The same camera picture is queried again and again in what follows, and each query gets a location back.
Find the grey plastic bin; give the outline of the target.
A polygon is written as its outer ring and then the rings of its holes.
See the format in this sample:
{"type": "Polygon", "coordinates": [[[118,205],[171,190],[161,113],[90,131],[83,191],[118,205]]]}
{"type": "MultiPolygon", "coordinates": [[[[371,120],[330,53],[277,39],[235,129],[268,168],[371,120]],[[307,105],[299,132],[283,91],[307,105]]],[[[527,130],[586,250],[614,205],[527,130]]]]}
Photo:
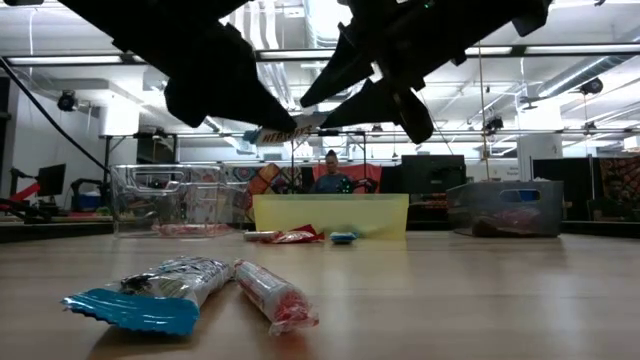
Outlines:
{"type": "Polygon", "coordinates": [[[534,207],[542,219],[534,233],[504,231],[499,237],[556,237],[563,220],[564,184],[561,181],[478,182],[451,188],[446,193],[452,230],[473,236],[471,227],[481,217],[499,221],[499,213],[515,207],[534,207]]]}

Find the silver ventilation duct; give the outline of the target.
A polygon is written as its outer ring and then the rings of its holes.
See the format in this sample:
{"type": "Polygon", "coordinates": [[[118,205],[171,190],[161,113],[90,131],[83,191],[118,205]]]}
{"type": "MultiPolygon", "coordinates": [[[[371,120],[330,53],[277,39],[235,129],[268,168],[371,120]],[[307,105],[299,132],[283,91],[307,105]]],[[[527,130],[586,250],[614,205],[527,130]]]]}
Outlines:
{"type": "Polygon", "coordinates": [[[307,41],[311,48],[334,48],[338,42],[338,24],[348,25],[351,11],[337,0],[303,0],[307,41]]]}

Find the black partition panel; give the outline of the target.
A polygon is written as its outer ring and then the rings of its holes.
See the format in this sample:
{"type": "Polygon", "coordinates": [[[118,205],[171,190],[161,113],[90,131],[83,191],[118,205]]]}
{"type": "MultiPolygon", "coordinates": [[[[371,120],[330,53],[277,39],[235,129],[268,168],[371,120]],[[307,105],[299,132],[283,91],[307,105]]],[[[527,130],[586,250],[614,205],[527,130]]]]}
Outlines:
{"type": "Polygon", "coordinates": [[[590,219],[587,203],[592,199],[591,167],[587,158],[540,159],[533,161],[533,175],[564,184],[567,221],[590,219]]]}

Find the colourful patterned quilt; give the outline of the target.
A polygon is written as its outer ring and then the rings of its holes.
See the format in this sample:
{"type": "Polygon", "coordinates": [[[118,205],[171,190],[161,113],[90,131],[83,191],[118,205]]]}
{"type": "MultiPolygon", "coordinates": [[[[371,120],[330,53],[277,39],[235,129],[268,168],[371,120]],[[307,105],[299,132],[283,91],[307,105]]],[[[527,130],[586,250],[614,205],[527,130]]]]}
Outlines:
{"type": "Polygon", "coordinates": [[[231,181],[243,183],[251,195],[305,192],[302,169],[298,166],[280,167],[274,163],[261,167],[232,166],[228,175],[231,181]]]}

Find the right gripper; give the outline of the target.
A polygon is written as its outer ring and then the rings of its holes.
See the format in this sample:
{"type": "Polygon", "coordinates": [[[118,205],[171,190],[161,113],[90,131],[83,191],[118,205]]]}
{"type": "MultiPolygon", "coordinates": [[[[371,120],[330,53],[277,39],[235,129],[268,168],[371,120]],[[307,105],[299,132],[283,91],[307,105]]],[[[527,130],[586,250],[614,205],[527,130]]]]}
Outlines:
{"type": "Polygon", "coordinates": [[[434,132],[416,93],[424,77],[450,60],[463,62],[479,40],[480,0],[339,0],[352,18],[340,28],[334,54],[300,99],[318,104],[364,80],[360,92],[334,109],[321,128],[393,122],[412,142],[434,132]],[[371,81],[376,65],[381,78],[371,81]]]}

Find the clear plastic bin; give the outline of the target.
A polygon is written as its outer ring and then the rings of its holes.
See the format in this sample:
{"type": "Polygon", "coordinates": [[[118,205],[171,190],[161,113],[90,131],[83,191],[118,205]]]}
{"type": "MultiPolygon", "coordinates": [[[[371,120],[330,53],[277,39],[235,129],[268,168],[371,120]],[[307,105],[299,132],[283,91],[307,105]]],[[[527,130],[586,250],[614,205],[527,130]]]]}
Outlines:
{"type": "Polygon", "coordinates": [[[122,238],[164,237],[152,225],[227,224],[240,230],[246,222],[249,193],[230,180],[228,170],[211,165],[114,165],[111,205],[114,233],[122,238]]]}

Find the small black monitor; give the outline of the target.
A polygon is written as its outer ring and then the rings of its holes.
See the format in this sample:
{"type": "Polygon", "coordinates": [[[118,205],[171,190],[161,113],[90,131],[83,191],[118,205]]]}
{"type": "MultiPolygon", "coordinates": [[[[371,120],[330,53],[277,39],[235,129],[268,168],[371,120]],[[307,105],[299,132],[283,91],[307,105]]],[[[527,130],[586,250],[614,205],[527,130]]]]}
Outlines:
{"type": "Polygon", "coordinates": [[[39,197],[61,195],[64,187],[66,165],[59,164],[40,168],[36,176],[39,197]]]}

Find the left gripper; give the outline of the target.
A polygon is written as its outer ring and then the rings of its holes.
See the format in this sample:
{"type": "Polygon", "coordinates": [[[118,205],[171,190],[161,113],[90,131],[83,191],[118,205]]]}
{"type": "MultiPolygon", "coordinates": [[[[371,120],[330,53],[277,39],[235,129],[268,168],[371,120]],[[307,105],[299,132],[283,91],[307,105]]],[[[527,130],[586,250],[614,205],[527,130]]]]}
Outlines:
{"type": "Polygon", "coordinates": [[[220,19],[248,0],[118,0],[131,51],[165,73],[166,107],[191,127],[207,116],[290,132],[297,126],[259,80],[253,47],[220,19]]]}

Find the red object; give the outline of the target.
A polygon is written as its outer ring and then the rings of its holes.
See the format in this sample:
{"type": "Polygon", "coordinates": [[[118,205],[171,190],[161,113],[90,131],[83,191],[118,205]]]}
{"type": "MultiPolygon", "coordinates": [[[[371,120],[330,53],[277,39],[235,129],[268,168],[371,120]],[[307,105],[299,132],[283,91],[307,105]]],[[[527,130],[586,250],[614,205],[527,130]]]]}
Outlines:
{"type": "Polygon", "coordinates": [[[33,183],[25,189],[11,195],[9,200],[12,202],[22,202],[29,198],[30,196],[36,194],[40,190],[40,185],[38,183],[33,183]]]}

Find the large black monitor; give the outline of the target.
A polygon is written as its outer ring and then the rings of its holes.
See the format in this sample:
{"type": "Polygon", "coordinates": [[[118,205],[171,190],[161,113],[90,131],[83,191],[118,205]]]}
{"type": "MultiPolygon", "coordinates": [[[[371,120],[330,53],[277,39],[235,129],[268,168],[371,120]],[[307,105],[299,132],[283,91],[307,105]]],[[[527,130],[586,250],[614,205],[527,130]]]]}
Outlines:
{"type": "Polygon", "coordinates": [[[466,183],[462,155],[403,155],[403,188],[410,194],[445,193],[466,183]]]}

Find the yellow plastic bin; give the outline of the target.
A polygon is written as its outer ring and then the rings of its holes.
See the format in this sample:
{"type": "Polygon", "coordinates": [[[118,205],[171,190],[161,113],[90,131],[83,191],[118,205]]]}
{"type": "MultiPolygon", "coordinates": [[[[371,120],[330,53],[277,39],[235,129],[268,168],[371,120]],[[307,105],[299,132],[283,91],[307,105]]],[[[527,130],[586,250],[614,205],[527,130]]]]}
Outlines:
{"type": "Polygon", "coordinates": [[[258,231],[287,231],[305,225],[316,231],[355,232],[361,238],[403,240],[409,196],[406,194],[255,195],[258,231]]]}

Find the blue box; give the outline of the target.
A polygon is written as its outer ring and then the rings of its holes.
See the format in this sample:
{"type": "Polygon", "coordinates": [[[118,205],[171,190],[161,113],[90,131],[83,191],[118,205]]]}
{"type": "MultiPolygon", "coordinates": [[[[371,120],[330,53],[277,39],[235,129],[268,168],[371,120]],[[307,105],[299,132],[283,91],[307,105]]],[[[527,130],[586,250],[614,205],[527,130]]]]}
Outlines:
{"type": "Polygon", "coordinates": [[[102,198],[96,194],[77,194],[73,196],[74,212],[94,212],[102,206],[102,198]]]}

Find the white pillar cabinet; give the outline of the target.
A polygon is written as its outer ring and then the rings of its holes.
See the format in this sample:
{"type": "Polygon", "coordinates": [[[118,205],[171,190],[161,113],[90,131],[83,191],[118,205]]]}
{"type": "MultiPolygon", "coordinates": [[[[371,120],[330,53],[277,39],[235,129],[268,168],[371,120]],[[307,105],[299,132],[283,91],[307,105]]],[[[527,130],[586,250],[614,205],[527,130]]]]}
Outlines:
{"type": "Polygon", "coordinates": [[[562,157],[563,146],[560,134],[533,134],[519,137],[517,140],[519,180],[534,179],[534,160],[562,157]]]}

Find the orange cloth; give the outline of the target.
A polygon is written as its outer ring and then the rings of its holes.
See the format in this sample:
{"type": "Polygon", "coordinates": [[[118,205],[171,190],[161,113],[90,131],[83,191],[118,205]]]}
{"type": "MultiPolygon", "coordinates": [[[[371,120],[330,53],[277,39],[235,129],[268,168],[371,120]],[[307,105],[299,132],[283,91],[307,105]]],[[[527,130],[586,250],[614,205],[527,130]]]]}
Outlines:
{"type": "MultiPolygon", "coordinates": [[[[372,164],[359,164],[338,166],[338,169],[340,172],[348,175],[353,179],[352,182],[347,182],[345,185],[343,185],[338,193],[349,191],[350,193],[354,194],[372,194],[380,192],[382,175],[382,168],[380,166],[372,164]]],[[[325,173],[325,165],[314,166],[314,182],[325,173]]]]}

